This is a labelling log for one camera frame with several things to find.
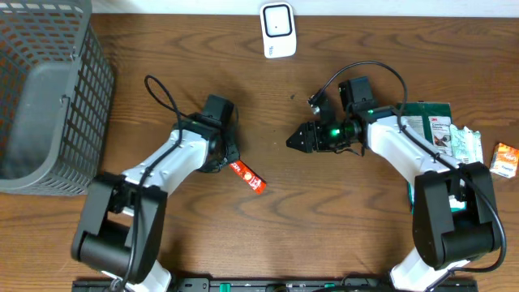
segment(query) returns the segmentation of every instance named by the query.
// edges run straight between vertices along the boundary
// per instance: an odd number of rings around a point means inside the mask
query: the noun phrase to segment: black mounting bracket
[[[342,109],[346,114],[372,110],[379,107],[371,92],[370,81],[366,76],[348,79],[339,84]]]
[[[109,220],[108,213],[120,213],[135,203],[137,186],[124,178],[110,173],[94,178],[72,243],[73,259],[118,276],[127,272],[133,229]],[[159,187],[142,190],[137,249],[129,277],[133,283],[142,282],[157,259],[167,197]]]
[[[490,170],[481,162],[460,170],[490,200],[495,208]],[[456,172],[427,172],[414,180],[413,239],[429,266],[440,269],[458,260],[476,260],[501,246],[491,213],[474,190],[460,186]],[[466,201],[466,209],[452,213],[449,196]]]

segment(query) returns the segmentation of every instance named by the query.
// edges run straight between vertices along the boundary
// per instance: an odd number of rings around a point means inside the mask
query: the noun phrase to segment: wire mesh basket
[[[0,0],[0,191],[77,195],[98,171],[114,75],[81,0]]]

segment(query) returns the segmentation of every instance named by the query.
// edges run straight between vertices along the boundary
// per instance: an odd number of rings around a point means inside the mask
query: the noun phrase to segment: product package
[[[242,161],[236,161],[229,164],[229,167],[242,178],[252,188],[256,194],[261,195],[263,193],[267,183],[257,174],[254,173],[245,163]]]
[[[517,161],[519,161],[519,150],[499,143],[494,148],[490,171],[506,178],[513,178],[516,176]]]
[[[451,105],[438,102],[415,102],[405,105],[404,117],[407,122],[425,140],[431,142],[440,152],[449,156],[453,155],[451,136]],[[408,183],[407,191],[414,210],[414,188]],[[465,202],[460,202],[453,195],[449,197],[449,203],[453,212],[466,208]]]
[[[456,126],[451,125],[451,136],[454,158],[465,164],[477,161],[483,163],[483,147],[479,131],[472,131],[468,127],[458,130]]]

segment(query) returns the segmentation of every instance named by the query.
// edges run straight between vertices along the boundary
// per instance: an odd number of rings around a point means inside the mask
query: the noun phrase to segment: white device
[[[265,57],[280,58],[295,54],[294,11],[287,2],[265,4],[259,11]]]

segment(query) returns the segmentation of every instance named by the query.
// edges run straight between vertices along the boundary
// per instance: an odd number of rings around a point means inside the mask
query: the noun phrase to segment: white wall
[[[97,13],[257,15],[264,0],[92,0]],[[290,0],[296,15],[519,17],[519,0]]]

